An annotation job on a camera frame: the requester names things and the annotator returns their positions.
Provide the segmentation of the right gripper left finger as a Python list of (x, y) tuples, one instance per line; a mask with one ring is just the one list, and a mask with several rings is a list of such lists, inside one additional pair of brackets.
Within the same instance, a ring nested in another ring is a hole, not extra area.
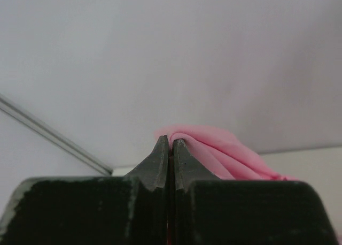
[(154, 191), (156, 188), (164, 188), (167, 181), (169, 159), (169, 142), (166, 135), (162, 135), (152, 152), (128, 174), (127, 178), (137, 178), (143, 186)]

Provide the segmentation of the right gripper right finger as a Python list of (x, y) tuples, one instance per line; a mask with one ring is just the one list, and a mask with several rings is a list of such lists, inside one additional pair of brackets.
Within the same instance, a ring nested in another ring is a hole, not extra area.
[(210, 172), (189, 151), (183, 139), (173, 142), (174, 175), (176, 190), (187, 191), (196, 181), (213, 181), (219, 178)]

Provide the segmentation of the pink t shirt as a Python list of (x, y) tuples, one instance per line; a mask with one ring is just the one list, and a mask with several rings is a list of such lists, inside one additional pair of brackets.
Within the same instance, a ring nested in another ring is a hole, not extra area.
[(183, 140), (190, 153), (222, 180), (295, 181), (272, 170), (253, 150), (227, 130), (201, 125), (172, 125), (155, 131), (165, 135), (170, 148)]

